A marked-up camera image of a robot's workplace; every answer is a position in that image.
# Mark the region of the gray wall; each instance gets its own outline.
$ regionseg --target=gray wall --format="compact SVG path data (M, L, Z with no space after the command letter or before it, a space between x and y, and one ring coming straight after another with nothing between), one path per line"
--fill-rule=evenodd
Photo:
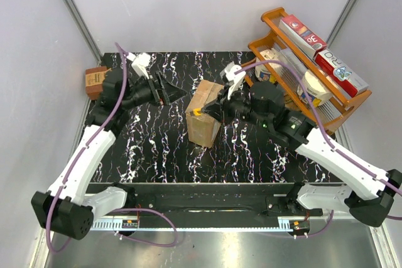
M24 267L30 205L67 163L96 62L62 0L0 0L0 261Z
M332 47L371 85L372 95L347 121L352 147L382 169L402 171L401 0L359 0ZM396 197L393 215L402 216ZM386 222L402 261L402 222Z
M283 6L326 39L347 0L75 0L103 52L247 50Z

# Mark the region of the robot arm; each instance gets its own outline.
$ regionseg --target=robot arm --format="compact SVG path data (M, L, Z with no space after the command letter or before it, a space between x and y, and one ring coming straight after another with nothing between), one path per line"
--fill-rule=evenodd
M106 73L102 84L103 92L87 119L88 126L84 129L79 146L66 168L46 193L37 191L31 199L42 228L46 227L50 205L61 186L63 190L53 211L50 230L73 239L84 238L93 221L105 214L122 207L135 207L134 189L119 183L101 193L85 197L89 181L101 159L126 125L130 109L142 104L170 105L183 97L186 92L169 83L160 72L156 72L155 77L148 75L145 68L149 65L149 55L143 53L135 56L129 53L128 59L133 61L131 66L139 78L134 83L128 80L123 100L116 114L88 144L88 140L106 121L117 102L122 85L120 68Z
M268 81L255 83L249 97L236 92L246 75L240 72L235 77L235 72L240 69L234 64L225 68L221 73L225 87L202 111L224 124L237 118L265 128L273 142L314 160L346 184L313 186L296 183L288 196L283 197L282 205L292 214L314 208L340 210L349 212L362 223L380 226L391 209L395 192L378 180L399 188L402 174L395 169L388 172L379 169L328 137L334 147L330 146L312 120L285 107L283 92ZM342 154L376 174L376 179Z

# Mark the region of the black marble table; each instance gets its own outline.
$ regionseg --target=black marble table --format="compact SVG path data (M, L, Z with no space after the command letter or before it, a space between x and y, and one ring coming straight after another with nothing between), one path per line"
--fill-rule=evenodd
M236 120L220 128L210 149L188 141L185 109L201 79L222 83L219 72L230 62L251 60L252 53L150 55L148 70L161 70L169 81L189 94L171 107L143 105L133 109L93 182L339 182L312 160L270 142L262 129ZM104 55L103 65L118 68L120 64L118 54ZM136 76L131 67L129 76Z

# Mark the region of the red and white box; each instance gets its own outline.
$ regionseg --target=red and white box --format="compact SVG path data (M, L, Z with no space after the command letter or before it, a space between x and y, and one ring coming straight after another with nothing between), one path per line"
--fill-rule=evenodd
M339 60L328 48L317 54L315 63L351 97L355 97L369 88L369 84Z
M294 15L283 17L279 28L312 60L318 52L327 47L323 39L310 31Z

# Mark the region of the gray floor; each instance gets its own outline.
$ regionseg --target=gray floor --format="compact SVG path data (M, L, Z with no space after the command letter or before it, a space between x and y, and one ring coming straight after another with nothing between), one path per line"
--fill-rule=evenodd
M313 221L313 230L323 221ZM171 233L137 233L137 237L169 242ZM351 220L334 221L311 239L277 239L261 233L181 233L180 245L163 249L120 241L113 234L90 232L46 267L380 267L368 227ZM55 245L65 238L55 237Z

